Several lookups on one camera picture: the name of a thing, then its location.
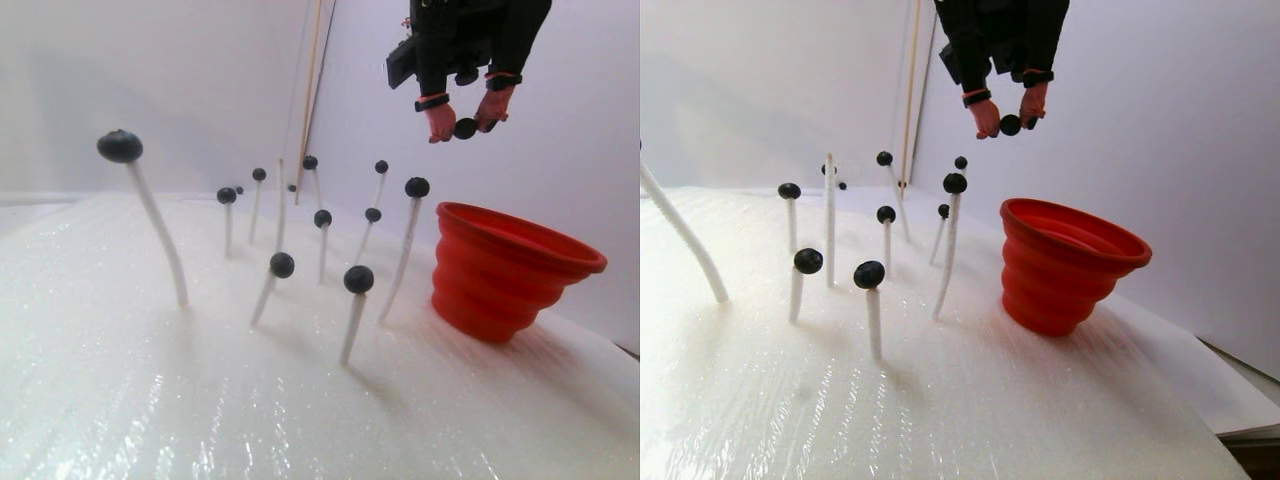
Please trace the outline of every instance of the white backdrop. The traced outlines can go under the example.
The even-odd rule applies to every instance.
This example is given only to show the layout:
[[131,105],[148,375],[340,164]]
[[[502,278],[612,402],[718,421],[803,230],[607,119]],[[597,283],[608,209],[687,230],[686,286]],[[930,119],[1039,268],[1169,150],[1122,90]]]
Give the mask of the white backdrop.
[[886,183],[873,159],[901,159],[914,4],[643,1],[644,161],[667,187],[820,187],[831,152],[850,184]]
[[0,192],[132,189],[95,148],[116,128],[160,192],[212,196],[296,157],[316,5],[0,1]]
[[[419,223],[421,243],[439,238],[434,209],[442,201],[498,210],[581,239],[609,259],[608,269],[567,288],[553,310],[637,349],[636,9],[636,1],[554,1],[509,122],[468,141],[429,145],[426,118],[413,111],[416,78],[396,91],[387,86],[385,58],[404,38],[399,23],[408,5],[339,1],[308,146],[320,160],[325,206],[360,215],[376,187],[372,165],[385,159],[390,172],[378,225],[387,232],[403,234],[404,182],[424,177],[431,193]],[[472,116],[484,84],[463,88],[451,78],[449,92],[458,116]]]
[[[1130,229],[1155,256],[1119,294],[1280,375],[1276,26],[1270,0],[1073,3],[1048,116],[982,142],[933,56],[915,188],[941,192],[965,155],[965,211],[993,225],[1001,201],[1025,196]],[[1021,88],[989,83],[1016,113]]]

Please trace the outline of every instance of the red silicone bowl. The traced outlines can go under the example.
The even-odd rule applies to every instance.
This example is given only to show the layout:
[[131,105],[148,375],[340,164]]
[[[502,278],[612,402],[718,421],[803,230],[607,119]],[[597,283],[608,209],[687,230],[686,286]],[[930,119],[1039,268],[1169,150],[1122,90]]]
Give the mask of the red silicone bowl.
[[604,271],[604,255],[568,236],[477,206],[443,202],[431,306],[467,335],[509,342],[564,287]]
[[1142,238],[1079,210],[1010,198],[1000,216],[1006,236],[1001,303],[1042,335],[1069,335],[1116,280],[1151,262]]

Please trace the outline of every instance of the white rod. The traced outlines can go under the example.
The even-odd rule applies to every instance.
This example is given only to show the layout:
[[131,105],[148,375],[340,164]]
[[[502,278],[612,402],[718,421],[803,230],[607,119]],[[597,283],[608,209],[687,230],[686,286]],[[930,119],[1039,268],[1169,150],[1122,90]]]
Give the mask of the white rod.
[[787,234],[790,242],[787,243],[787,255],[796,253],[796,201],[795,198],[787,198]]
[[680,218],[680,212],[676,211],[676,206],[671,204],[671,198],[662,192],[662,187],[658,186],[658,180],[653,178],[653,173],[649,172],[649,166],[643,161],[640,163],[640,186],[644,191],[649,193],[653,198],[654,205],[662,211],[662,216],[667,218],[671,227],[676,228],[676,233],[680,233],[680,238],[685,241],[685,244],[694,252],[694,257],[698,259],[698,264],[703,268],[703,274],[707,275],[707,282],[712,285],[712,292],[716,294],[716,302],[724,303],[728,301],[728,293],[724,292],[724,282],[721,280],[719,270],[716,269],[716,262],[712,261],[712,256],[707,253],[707,248],[703,243],[698,241],[694,236],[694,230],[689,228],[685,219]]
[[329,225],[320,228],[320,284],[324,284],[324,259],[329,256]]
[[257,187],[253,188],[253,210],[248,219],[248,242],[253,243],[253,232],[257,232],[257,200],[262,195],[262,182],[255,182]]
[[151,227],[155,227],[156,236],[160,237],[160,243],[164,246],[164,253],[169,257],[169,271],[173,274],[173,288],[178,293],[178,306],[184,307],[187,306],[187,275],[182,273],[182,260],[178,259],[178,248],[173,246],[173,238],[169,237],[169,228],[164,225],[164,219],[160,218],[160,207],[156,206],[156,200],[151,196],[151,189],[147,188],[146,180],[142,179],[138,164],[128,163],[125,165],[129,168],[133,187],[138,191],[138,196],[142,197],[142,207],[146,209],[147,218],[151,219]]
[[347,366],[347,360],[351,358],[351,346],[356,344],[356,328],[360,326],[360,315],[364,311],[365,294],[357,293],[351,300],[351,320],[347,321],[347,338],[342,340],[342,356],[338,357],[338,364],[342,364],[342,366]]
[[411,198],[408,209],[408,229],[404,230],[404,247],[401,250],[399,266],[396,268],[396,278],[392,279],[392,291],[387,294],[387,305],[378,315],[378,324],[381,325],[387,315],[392,312],[392,303],[396,302],[396,293],[399,292],[399,283],[404,279],[404,268],[408,266],[408,253],[413,247],[413,229],[417,228],[417,211],[422,207],[422,198]]
[[276,159],[275,168],[276,170],[279,170],[279,174],[275,177],[279,179],[278,183],[280,184],[280,209],[275,215],[276,216],[275,251],[283,252],[284,251],[284,159]]
[[933,265],[933,260],[938,257],[938,243],[942,243],[942,228],[947,225],[947,219],[942,219],[938,223],[938,234],[933,236],[933,253],[929,253],[929,265]]
[[791,315],[787,321],[792,324],[800,317],[800,293],[804,291],[804,275],[795,268],[791,269]]
[[836,284],[836,163],[827,154],[827,284]]
[[257,320],[262,317],[262,310],[266,308],[266,297],[271,296],[271,288],[275,288],[275,274],[271,269],[266,270],[266,284],[262,285],[262,294],[257,296],[257,305],[253,306],[253,317],[250,319],[250,326],[257,326]]
[[360,265],[360,257],[365,255],[365,243],[369,242],[369,232],[374,230],[374,223],[370,221],[365,225],[365,236],[360,238],[360,250],[356,251],[356,260],[351,261],[351,265]]
[[951,228],[947,229],[947,265],[942,270],[942,289],[938,302],[933,306],[933,320],[942,315],[942,301],[947,297],[947,284],[951,283],[951,268],[956,264],[956,225],[960,224],[960,193],[951,193]]
[[867,291],[867,333],[872,339],[872,358],[881,360],[879,291]]

